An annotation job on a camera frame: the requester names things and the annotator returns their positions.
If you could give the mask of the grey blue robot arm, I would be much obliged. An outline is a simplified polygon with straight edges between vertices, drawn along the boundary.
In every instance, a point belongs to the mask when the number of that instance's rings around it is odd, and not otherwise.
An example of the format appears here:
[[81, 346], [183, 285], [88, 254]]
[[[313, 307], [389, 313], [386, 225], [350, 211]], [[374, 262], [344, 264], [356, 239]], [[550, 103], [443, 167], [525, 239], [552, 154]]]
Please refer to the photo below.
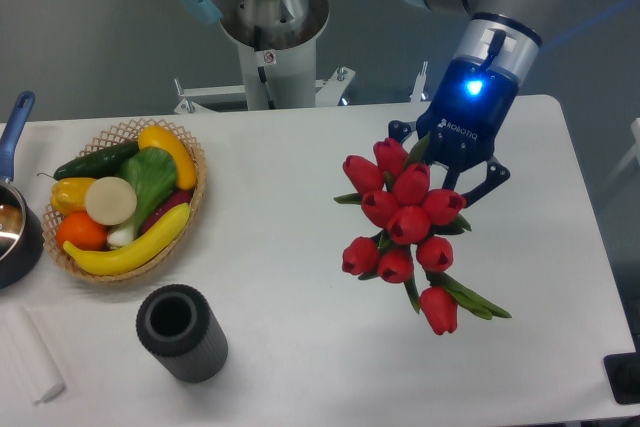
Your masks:
[[[404, 0], [431, 11], [466, 13], [469, 24], [427, 110], [393, 121], [390, 136], [428, 138], [428, 163], [445, 167], [445, 188], [485, 164], [485, 180], [465, 194], [475, 203], [509, 178], [495, 139], [564, 0]], [[316, 41], [328, 0], [179, 0], [200, 22], [220, 24], [235, 42], [252, 110], [315, 107]]]

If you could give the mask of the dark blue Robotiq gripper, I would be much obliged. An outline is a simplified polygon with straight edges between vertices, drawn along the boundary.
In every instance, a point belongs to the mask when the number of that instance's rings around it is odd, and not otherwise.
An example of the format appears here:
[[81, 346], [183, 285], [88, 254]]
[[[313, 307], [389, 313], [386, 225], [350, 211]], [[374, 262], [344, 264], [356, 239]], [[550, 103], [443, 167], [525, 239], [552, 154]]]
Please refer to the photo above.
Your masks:
[[[388, 137], [403, 145], [416, 129], [419, 137], [428, 135], [427, 161], [449, 167], [442, 188], [465, 200], [481, 200], [510, 178], [509, 169], [492, 155], [517, 93], [518, 84], [512, 79], [491, 69], [481, 70], [467, 60], [453, 60], [428, 109], [417, 122], [390, 121]], [[460, 170], [484, 161], [484, 180], [465, 193], [459, 191]]]

